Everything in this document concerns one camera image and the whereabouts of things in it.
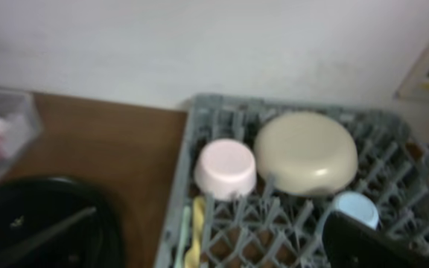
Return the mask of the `large cream bowl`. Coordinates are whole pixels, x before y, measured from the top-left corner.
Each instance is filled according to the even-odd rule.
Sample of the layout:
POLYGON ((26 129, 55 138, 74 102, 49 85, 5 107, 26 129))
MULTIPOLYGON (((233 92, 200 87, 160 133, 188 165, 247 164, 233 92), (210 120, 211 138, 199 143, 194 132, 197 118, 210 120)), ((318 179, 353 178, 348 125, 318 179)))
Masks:
POLYGON ((253 150, 259 176, 295 196, 341 191, 358 170, 358 150, 338 121, 316 112, 289 112, 267 122, 253 150))

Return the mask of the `pink bowl with grains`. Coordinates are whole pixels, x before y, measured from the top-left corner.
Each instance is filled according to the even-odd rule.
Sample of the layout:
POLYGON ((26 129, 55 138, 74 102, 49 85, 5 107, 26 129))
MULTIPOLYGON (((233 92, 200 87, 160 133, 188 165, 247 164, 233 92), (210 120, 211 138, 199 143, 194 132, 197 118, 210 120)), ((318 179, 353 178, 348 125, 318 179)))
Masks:
POLYGON ((210 141, 200 151, 194 181, 205 195, 233 201, 256 187, 256 161, 251 149, 240 141, 222 138, 210 141))

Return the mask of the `yellow plastic knife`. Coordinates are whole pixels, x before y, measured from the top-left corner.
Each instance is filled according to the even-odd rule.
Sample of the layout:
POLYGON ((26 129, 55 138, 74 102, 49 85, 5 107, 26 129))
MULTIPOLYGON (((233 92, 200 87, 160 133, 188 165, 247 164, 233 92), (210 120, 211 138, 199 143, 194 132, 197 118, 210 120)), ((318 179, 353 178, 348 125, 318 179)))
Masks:
POLYGON ((194 198, 192 214, 191 247, 185 254, 184 267, 198 268, 200 265, 201 240, 205 221, 206 200, 203 196, 194 198))

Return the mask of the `light blue cup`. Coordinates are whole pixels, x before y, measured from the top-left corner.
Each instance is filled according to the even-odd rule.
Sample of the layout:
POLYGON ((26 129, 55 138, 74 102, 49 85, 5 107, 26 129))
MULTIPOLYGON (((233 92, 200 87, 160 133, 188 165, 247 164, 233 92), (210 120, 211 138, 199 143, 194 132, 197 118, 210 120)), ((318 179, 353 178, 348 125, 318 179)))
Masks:
POLYGON ((379 213, 368 197, 354 191, 344 191, 332 201, 335 211, 340 211, 371 229, 377 229, 379 213))

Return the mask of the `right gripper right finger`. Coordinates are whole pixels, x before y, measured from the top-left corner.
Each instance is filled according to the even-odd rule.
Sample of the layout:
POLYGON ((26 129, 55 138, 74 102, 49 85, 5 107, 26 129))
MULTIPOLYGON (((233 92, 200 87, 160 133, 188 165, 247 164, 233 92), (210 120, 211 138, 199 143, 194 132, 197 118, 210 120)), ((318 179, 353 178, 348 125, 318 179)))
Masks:
POLYGON ((322 244, 332 267, 428 268, 429 257, 415 253, 341 212, 327 216, 322 244))

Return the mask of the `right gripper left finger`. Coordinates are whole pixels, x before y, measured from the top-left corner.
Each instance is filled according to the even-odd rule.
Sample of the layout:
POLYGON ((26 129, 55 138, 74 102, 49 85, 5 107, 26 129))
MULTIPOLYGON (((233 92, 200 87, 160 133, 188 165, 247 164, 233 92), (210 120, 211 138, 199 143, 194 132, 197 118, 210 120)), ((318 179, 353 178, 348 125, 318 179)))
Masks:
POLYGON ((91 217, 97 212, 96 207, 87 207, 64 218, 63 220, 43 229, 41 232, 0 251, 0 267, 8 267, 21 261, 24 257, 53 240, 61 233, 69 230, 80 221, 91 217))

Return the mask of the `light blue plastic knife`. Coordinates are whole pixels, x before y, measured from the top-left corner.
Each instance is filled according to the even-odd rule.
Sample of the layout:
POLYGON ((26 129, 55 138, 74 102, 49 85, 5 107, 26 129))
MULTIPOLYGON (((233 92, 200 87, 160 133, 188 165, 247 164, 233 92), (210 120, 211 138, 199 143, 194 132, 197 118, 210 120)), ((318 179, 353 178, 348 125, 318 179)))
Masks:
POLYGON ((185 251, 186 241, 188 239, 189 227, 191 222, 191 207, 185 206, 182 214, 182 222, 179 233, 179 242, 177 245, 177 251, 174 259, 174 268, 182 268, 183 256, 185 251))

